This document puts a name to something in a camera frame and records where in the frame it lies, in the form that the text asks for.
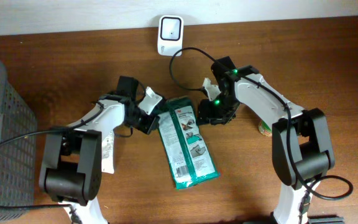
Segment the plastic bin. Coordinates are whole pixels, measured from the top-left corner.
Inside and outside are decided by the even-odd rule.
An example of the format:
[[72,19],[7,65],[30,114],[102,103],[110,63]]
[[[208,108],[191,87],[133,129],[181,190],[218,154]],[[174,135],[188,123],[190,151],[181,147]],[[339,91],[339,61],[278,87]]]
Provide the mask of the plastic bin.
[[[36,129],[34,113],[7,81],[5,66],[0,61],[0,142]],[[34,169],[35,136],[0,148],[0,205],[33,204]],[[23,214],[0,210],[0,222]]]

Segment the green bag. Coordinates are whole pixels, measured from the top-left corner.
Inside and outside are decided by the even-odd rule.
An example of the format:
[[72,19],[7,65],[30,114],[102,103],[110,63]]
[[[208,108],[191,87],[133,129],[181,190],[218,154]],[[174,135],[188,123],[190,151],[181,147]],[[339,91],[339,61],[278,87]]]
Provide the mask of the green bag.
[[219,177],[196,124],[191,100],[187,97],[169,100],[158,116],[158,131],[177,189]]

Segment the robotic arm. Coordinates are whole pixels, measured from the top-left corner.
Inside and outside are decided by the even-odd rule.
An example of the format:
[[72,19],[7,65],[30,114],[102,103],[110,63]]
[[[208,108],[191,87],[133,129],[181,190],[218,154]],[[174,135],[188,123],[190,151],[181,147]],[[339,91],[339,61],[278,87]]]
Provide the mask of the robotic arm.
[[[335,165],[324,113],[317,108],[308,111],[292,103],[274,90],[256,68],[250,65],[236,68],[229,57],[217,60],[211,70],[218,85],[211,85],[211,81],[207,78],[204,81],[203,92],[208,99],[202,100],[198,107],[199,125],[226,124],[236,117],[236,110],[243,103],[272,130],[273,166],[282,181],[282,186],[279,203],[272,213],[271,222],[268,223],[343,223],[343,218],[340,217],[326,219],[307,217],[313,194],[311,190],[305,188],[305,184],[314,192],[319,182],[328,178],[327,171]],[[287,120],[287,110],[290,110],[290,122]],[[290,130],[290,138],[287,136],[288,130]],[[309,141],[299,145],[297,138],[299,135],[309,137]],[[340,199],[351,194],[352,185],[348,180],[337,176],[331,178],[348,183],[348,193],[339,197],[316,194],[324,199]]]
[[[157,128],[159,117],[153,110],[164,100],[148,87],[138,106],[137,87],[134,78],[120,77],[115,92],[101,96],[88,114],[69,125],[77,128],[47,135],[39,186],[53,201],[72,205],[74,213],[65,210],[73,223],[107,223],[96,198],[101,184],[102,140],[121,124],[145,134]],[[79,161],[62,160],[71,154],[79,154]]]

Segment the brown wooden surface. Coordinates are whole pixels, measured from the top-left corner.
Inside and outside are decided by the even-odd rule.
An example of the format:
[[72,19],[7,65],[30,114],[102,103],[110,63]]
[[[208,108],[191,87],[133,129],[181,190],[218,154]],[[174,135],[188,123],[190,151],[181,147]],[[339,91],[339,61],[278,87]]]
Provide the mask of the brown wooden surface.
[[[244,22],[186,26],[183,46],[213,57],[230,55],[237,66],[252,64],[276,90],[328,119],[336,166],[330,174],[354,183],[353,195],[329,202],[314,198],[312,215],[338,214],[358,223],[358,17]],[[37,115],[39,129],[68,124],[92,107],[89,102],[114,89],[120,75],[151,86],[167,98],[189,95],[168,73],[170,57],[156,49],[157,28],[0,37],[0,59],[9,82]],[[174,64],[176,77],[199,87],[213,78],[211,61],[185,52]],[[98,194],[111,223],[210,223],[269,215],[280,181],[272,166],[271,139],[257,130],[259,118],[245,106],[225,126],[202,126],[218,179],[175,190],[158,132],[136,131],[116,139],[114,175],[103,174]],[[38,137],[37,176],[45,138]],[[324,194],[346,187],[320,185]],[[35,202],[50,203],[36,187]],[[69,223],[62,209],[33,211],[12,223]]]

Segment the white wall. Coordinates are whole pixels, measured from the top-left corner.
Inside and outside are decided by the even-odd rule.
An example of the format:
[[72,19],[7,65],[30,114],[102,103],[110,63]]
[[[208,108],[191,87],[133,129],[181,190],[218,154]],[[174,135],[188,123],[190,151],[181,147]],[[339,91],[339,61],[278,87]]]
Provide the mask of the white wall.
[[358,15],[358,0],[0,0],[0,35]]

